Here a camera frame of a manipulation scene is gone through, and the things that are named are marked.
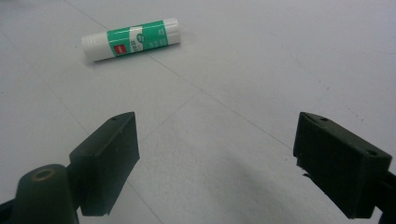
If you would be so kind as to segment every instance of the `white cap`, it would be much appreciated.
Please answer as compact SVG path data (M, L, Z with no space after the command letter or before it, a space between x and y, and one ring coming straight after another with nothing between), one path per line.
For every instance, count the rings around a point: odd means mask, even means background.
M176 18L163 20L168 45L180 43L180 31ZM113 51L108 44L107 32L87 35L81 38L82 49L90 61L114 58Z

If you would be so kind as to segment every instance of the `glue stick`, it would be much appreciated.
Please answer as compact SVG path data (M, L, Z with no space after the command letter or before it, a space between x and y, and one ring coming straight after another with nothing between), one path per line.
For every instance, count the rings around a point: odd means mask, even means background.
M81 38L82 49L90 61L119 57L177 43L180 43L180 31L175 18Z

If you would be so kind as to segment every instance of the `white glue stick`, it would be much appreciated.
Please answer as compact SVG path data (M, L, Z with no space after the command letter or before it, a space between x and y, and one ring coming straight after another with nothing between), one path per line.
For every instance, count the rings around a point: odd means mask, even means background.
M82 49L90 61L119 57L177 43L180 43L180 31L175 18L81 38Z

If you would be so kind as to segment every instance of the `glue stick label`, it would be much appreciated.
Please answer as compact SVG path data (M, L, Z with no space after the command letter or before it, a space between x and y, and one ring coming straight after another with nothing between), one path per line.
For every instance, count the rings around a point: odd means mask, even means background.
M163 21L108 31L107 40L116 57L168 45Z

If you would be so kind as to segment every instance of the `red logo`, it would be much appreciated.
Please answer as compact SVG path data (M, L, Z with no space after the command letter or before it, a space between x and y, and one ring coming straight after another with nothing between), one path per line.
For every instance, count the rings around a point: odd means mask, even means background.
M126 53L126 48L124 45L117 45L113 47L117 54Z

